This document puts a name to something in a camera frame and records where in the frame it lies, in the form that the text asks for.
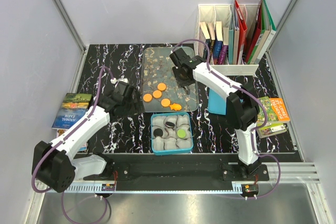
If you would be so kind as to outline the green round cookie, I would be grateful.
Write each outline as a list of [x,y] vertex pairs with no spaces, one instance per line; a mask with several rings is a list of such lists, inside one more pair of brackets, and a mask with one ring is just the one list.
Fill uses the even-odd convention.
[[178,138],[183,139],[183,138],[186,137],[186,131],[184,129],[178,129],[176,131],[176,135],[177,135]]

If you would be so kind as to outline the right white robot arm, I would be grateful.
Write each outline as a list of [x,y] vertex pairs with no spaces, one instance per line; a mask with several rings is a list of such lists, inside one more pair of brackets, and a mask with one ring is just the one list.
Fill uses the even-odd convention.
[[261,165],[255,140],[261,105],[255,97],[254,87],[231,80],[211,67],[204,58],[190,57],[181,47],[174,49],[170,58],[180,87],[185,88],[199,82],[225,101],[226,120],[237,135],[239,176],[244,180],[252,179]]

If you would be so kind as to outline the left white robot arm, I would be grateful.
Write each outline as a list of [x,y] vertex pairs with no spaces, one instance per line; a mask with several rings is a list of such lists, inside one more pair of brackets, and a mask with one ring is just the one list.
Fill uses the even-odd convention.
[[73,181],[96,175],[103,180],[113,175],[113,161],[103,154],[76,158],[79,149],[101,128],[115,118],[127,118],[144,112],[140,91],[125,80],[117,81],[106,95],[97,96],[88,112],[64,134],[49,143],[39,142],[34,148],[32,188],[35,181],[61,193]]

